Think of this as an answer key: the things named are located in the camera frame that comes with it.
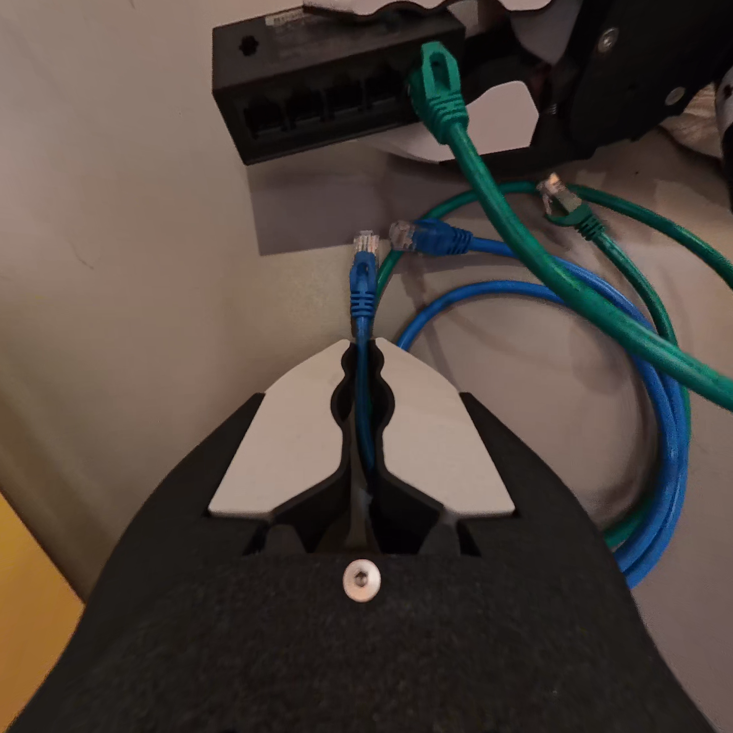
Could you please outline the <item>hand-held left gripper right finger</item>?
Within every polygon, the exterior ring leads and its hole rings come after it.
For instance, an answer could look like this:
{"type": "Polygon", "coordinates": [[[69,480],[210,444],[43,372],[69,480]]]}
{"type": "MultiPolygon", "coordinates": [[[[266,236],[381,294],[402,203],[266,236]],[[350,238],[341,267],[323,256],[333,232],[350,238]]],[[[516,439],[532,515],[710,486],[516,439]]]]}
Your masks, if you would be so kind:
{"type": "Polygon", "coordinates": [[[382,432],[386,470],[453,516],[509,516],[514,502],[458,390],[384,338],[380,377],[394,407],[382,432]]]}

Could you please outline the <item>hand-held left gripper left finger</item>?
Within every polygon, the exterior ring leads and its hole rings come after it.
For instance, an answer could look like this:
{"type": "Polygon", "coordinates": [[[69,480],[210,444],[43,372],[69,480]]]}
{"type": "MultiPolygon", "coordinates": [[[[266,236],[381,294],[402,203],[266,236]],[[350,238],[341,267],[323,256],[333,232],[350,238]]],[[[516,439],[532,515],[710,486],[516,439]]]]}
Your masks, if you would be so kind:
{"type": "Polygon", "coordinates": [[[213,516],[274,516],[336,472],[343,433],[331,409],[351,343],[307,358],[265,392],[209,503],[213,516]]]}

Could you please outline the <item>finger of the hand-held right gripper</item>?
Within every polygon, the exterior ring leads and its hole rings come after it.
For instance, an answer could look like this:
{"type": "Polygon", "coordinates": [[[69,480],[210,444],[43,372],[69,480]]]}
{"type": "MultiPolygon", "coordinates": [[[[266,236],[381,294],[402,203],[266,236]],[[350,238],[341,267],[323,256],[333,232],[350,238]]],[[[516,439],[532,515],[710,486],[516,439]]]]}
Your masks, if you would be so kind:
{"type": "Polygon", "coordinates": [[[407,12],[426,16],[437,13],[453,1],[303,1],[307,13],[326,15],[346,21],[370,21],[387,13],[407,12]]]}
{"type": "MultiPolygon", "coordinates": [[[[468,103],[467,132],[480,155],[527,148],[539,120],[535,102],[522,81],[490,87],[468,103]]],[[[389,133],[389,152],[426,163],[454,160],[448,144],[439,143],[424,123],[389,133]]]]}

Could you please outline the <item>black network switch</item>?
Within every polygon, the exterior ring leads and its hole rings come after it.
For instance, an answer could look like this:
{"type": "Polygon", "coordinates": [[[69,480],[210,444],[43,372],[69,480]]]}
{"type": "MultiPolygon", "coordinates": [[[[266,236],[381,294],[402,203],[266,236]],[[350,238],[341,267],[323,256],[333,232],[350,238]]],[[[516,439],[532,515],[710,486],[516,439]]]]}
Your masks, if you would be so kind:
{"type": "Polygon", "coordinates": [[[251,166],[415,123],[407,80],[421,47],[460,59],[465,35],[445,9],[347,22],[295,8],[217,26],[213,98],[251,166]]]}

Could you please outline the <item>yellow plastic bin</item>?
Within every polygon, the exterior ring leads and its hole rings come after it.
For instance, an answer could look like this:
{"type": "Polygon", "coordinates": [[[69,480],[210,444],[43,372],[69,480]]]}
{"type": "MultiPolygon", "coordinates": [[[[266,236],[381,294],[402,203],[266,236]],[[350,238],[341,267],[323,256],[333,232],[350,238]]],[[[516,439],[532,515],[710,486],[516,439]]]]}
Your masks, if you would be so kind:
{"type": "Polygon", "coordinates": [[[83,602],[1,497],[1,731],[55,666],[83,602]]]}

